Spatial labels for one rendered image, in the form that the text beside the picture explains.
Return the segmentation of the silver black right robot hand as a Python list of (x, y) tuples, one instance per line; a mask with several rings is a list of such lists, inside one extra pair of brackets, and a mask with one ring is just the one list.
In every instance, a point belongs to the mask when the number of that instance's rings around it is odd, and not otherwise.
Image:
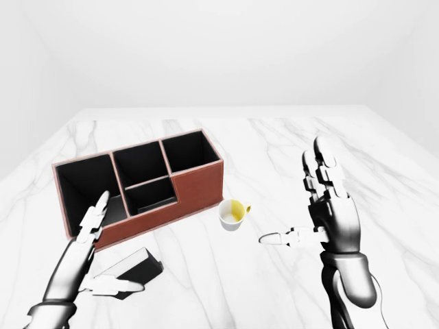
[(313, 227), (265, 234), (259, 242), (288, 246), (320, 242), (326, 251), (335, 254), (358, 252), (361, 228), (357, 209), (344, 187), (341, 166), (322, 136), (316, 137), (312, 151), (304, 151), (302, 165), (305, 189), (311, 193), (308, 209)]

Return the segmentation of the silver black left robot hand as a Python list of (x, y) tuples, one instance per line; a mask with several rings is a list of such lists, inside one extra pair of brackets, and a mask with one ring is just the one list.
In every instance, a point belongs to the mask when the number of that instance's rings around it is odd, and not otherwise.
[(145, 287), (129, 280), (120, 280), (112, 275), (93, 277), (88, 274), (95, 253), (95, 242), (99, 240), (106, 216), (108, 191), (98, 199), (94, 206), (86, 211), (80, 222), (80, 233), (72, 239), (63, 252), (52, 276), (43, 299), (74, 302), (78, 293), (90, 291), (93, 295), (115, 296), (120, 292), (139, 292)]

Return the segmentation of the black book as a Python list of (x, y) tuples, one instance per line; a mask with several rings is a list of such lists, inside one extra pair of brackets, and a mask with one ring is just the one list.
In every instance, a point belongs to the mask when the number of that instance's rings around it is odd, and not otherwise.
[(101, 272), (101, 275), (111, 275), (116, 279), (129, 280), (145, 285), (162, 272), (162, 263), (156, 260), (145, 247), (142, 247)]

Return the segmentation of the red-brown desk caddy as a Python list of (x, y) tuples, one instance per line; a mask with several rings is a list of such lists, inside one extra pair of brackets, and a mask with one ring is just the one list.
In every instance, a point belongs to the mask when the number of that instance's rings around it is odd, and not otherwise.
[(211, 208), (223, 199), (224, 161), (204, 130), (53, 165), (67, 237), (109, 191), (98, 250)]

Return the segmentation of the white and yellow mug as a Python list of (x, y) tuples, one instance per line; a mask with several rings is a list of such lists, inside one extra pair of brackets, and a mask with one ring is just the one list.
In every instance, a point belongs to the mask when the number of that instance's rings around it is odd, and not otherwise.
[(250, 209), (250, 204), (243, 204), (236, 199), (221, 201), (218, 206), (218, 216), (223, 229), (229, 232), (237, 230)]

